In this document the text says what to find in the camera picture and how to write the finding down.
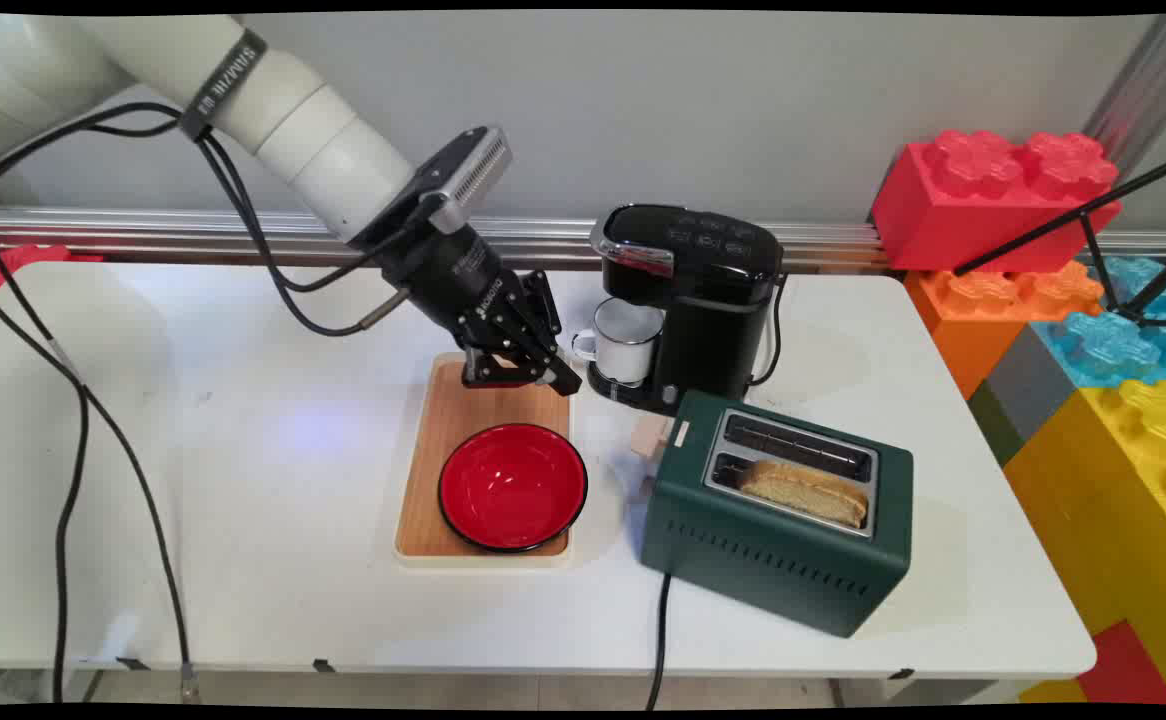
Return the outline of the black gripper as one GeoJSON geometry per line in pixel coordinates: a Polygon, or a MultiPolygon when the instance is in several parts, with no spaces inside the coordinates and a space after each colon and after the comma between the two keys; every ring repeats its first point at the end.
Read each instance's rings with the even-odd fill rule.
{"type": "Polygon", "coordinates": [[[542,384],[563,397],[580,392],[582,378],[557,342],[561,322],[542,270],[517,273],[469,225],[445,235],[419,210],[403,209],[375,222],[373,259],[392,287],[408,291],[410,305],[463,348],[465,387],[542,384]]]}

